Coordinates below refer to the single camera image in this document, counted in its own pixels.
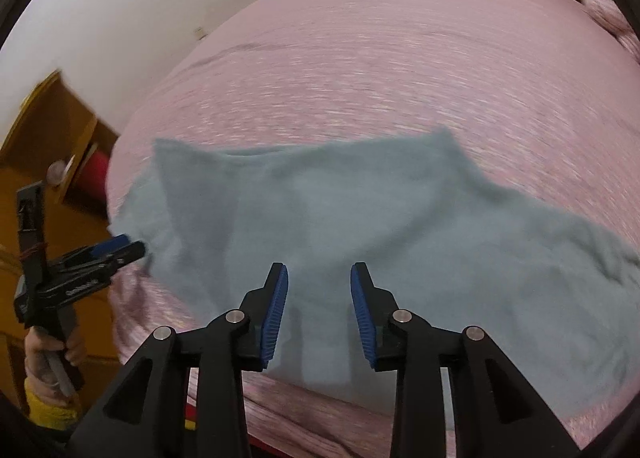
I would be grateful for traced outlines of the left gloved hand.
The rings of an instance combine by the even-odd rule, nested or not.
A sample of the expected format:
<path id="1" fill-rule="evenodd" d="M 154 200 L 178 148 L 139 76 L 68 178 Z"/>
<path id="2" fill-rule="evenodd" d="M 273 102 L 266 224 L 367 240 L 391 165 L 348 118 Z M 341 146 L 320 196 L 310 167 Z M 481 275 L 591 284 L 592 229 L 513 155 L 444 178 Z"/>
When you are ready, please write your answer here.
<path id="1" fill-rule="evenodd" d="M 64 360 L 77 367 L 86 356 L 85 339 L 78 327 L 65 342 L 56 340 L 43 330 L 32 327 L 25 338 L 25 371 L 27 384 L 40 400 L 55 407 L 72 407 L 77 395 L 65 395 L 52 370 L 47 355 L 63 352 Z"/>

